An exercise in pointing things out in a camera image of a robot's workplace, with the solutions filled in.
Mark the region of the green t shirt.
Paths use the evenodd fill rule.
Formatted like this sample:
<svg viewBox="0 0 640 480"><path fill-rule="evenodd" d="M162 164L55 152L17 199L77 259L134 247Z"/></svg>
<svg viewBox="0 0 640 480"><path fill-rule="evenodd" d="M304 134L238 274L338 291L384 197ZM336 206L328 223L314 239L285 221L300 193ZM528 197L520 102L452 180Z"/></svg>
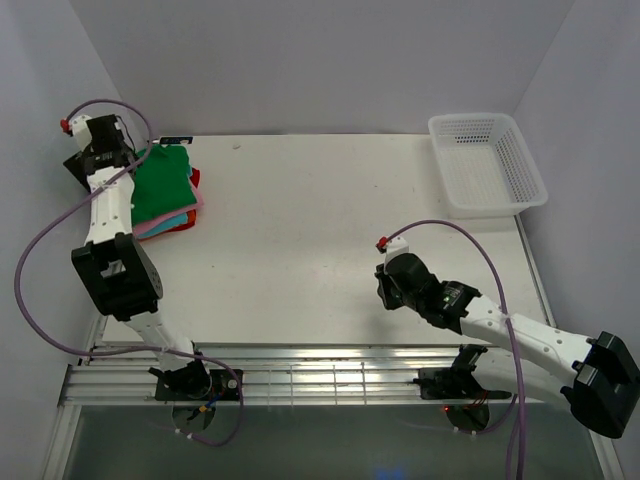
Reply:
<svg viewBox="0 0 640 480"><path fill-rule="evenodd" d="M190 160L184 146L154 145L135 172L132 224L137 226L195 205L197 197L190 175Z"/></svg>

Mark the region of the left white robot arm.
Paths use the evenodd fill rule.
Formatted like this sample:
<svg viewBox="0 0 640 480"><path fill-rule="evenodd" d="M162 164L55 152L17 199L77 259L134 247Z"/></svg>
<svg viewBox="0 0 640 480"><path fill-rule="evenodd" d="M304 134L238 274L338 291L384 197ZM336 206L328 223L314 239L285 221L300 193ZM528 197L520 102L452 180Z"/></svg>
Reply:
<svg viewBox="0 0 640 480"><path fill-rule="evenodd" d="M159 365L150 369L170 391L190 399L205 397L212 376L195 344L159 312L160 275L133 233L134 174L137 156L113 114L78 115L63 126L80 148L78 163L90 202L85 243L71 253L72 264L98 311L128 326Z"/></svg>

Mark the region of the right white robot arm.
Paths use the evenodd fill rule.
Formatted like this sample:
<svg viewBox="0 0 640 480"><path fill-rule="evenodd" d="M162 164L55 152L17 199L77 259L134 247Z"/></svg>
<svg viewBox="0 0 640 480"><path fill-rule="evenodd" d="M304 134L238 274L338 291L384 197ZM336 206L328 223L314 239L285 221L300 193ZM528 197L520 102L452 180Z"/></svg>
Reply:
<svg viewBox="0 0 640 480"><path fill-rule="evenodd" d="M624 341L603 331L588 337L522 315L457 281L440 281L413 253L377 265L384 307L402 307L430 325L471 338L453 363L415 384L426 399L504 398L518 391L554 403L594 431L622 437L639 401L639 367Z"/></svg>

